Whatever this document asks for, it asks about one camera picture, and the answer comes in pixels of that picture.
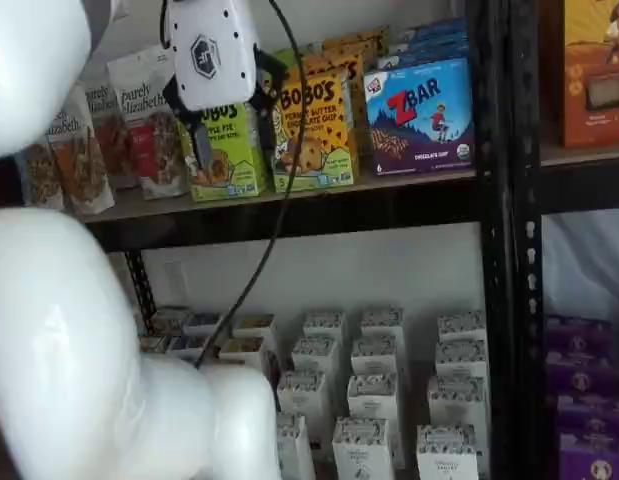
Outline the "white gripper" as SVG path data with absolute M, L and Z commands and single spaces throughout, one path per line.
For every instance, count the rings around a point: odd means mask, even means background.
M 255 45 L 251 5 L 243 0 L 186 0 L 167 3 L 175 74 L 163 96 L 184 126 L 198 171 L 211 155 L 207 127 L 199 110 L 245 103 L 257 118 L 260 144 L 273 151 L 273 108 L 288 67 Z M 255 86 L 258 72 L 269 75 Z

